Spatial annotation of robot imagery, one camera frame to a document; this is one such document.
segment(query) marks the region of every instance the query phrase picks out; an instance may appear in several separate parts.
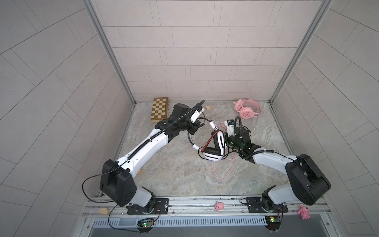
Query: chessboard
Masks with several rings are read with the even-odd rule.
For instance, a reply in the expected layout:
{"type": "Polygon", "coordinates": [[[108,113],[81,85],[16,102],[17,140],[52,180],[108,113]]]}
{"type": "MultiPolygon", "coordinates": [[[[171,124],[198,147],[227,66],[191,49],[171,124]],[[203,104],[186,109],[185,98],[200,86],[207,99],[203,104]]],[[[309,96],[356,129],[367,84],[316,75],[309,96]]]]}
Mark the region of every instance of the chessboard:
{"type": "Polygon", "coordinates": [[[151,122],[159,122],[168,117],[168,97],[154,98],[151,110],[151,122]]]}

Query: pink figurine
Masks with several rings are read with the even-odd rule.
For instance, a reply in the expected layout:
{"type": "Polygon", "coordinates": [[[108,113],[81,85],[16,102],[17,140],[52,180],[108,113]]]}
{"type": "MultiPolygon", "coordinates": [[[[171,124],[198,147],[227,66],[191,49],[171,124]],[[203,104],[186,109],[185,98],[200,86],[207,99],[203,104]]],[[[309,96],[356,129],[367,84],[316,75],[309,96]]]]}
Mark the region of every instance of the pink figurine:
{"type": "Polygon", "coordinates": [[[215,209],[216,209],[216,210],[222,210],[222,209],[224,209],[224,207],[225,207],[225,204],[222,203],[222,202],[217,202],[217,203],[215,204],[215,209]]]}
{"type": "Polygon", "coordinates": [[[303,220],[309,219],[309,210],[303,204],[300,205],[300,210],[298,210],[298,214],[301,215],[301,218],[303,218],[303,220]]]}

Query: tiled wall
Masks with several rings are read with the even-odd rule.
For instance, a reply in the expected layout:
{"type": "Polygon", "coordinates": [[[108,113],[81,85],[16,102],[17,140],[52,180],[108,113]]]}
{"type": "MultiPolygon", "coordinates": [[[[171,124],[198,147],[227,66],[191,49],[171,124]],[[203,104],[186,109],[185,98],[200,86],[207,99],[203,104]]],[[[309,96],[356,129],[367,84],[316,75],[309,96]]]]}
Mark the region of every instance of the tiled wall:
{"type": "Polygon", "coordinates": [[[91,2],[137,101],[270,99],[321,3],[91,2]]]}
{"type": "Polygon", "coordinates": [[[379,1],[334,0],[274,108],[318,164],[344,236],[379,236],[379,1]]]}
{"type": "Polygon", "coordinates": [[[80,0],[0,1],[0,236],[67,237],[131,106],[80,0]]]}

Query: marble floor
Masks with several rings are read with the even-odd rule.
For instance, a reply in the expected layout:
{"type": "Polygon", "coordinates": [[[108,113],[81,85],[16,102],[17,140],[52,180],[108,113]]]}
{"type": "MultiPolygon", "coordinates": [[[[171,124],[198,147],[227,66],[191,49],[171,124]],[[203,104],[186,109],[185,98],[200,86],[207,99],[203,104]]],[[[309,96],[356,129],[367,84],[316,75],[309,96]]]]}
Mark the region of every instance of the marble floor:
{"type": "MultiPolygon", "coordinates": [[[[195,102],[180,102],[193,107],[195,102]]],[[[169,115],[176,102],[169,103],[169,115]]],[[[205,116],[217,123],[234,119],[238,113],[232,102],[205,102],[211,110],[205,110],[205,116]]],[[[287,147],[271,114],[269,104],[261,102],[263,114],[258,118],[243,119],[242,124],[251,132],[251,141],[267,149],[288,154],[287,147]]],[[[156,123],[150,122],[152,103],[138,103],[133,113],[129,129],[122,146],[120,157],[127,154],[151,132],[156,123]]],[[[210,138],[212,129],[206,123],[192,136],[198,145],[204,145],[210,138]]],[[[236,154],[235,165],[223,181],[213,174],[212,161],[201,159],[183,131],[161,148],[142,167],[134,181],[157,196],[179,195],[254,195],[261,194],[272,185],[286,183],[287,176],[264,165],[253,164],[236,154]]],[[[213,164],[216,175],[222,179],[232,167],[233,160],[219,161],[213,164]]]]}

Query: pink headphones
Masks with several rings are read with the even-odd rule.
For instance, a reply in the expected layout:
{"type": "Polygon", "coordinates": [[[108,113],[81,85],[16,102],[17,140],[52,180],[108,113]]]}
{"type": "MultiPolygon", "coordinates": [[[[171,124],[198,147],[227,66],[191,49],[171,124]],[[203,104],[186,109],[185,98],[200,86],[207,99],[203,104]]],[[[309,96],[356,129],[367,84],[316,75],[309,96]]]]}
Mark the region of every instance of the pink headphones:
{"type": "Polygon", "coordinates": [[[235,104],[234,110],[240,113],[240,117],[247,119],[251,117],[259,117],[262,112],[263,108],[262,106],[255,100],[252,99],[239,99],[236,102],[233,102],[235,104]],[[254,107],[254,110],[251,107],[244,107],[245,104],[251,105],[254,107]]]}

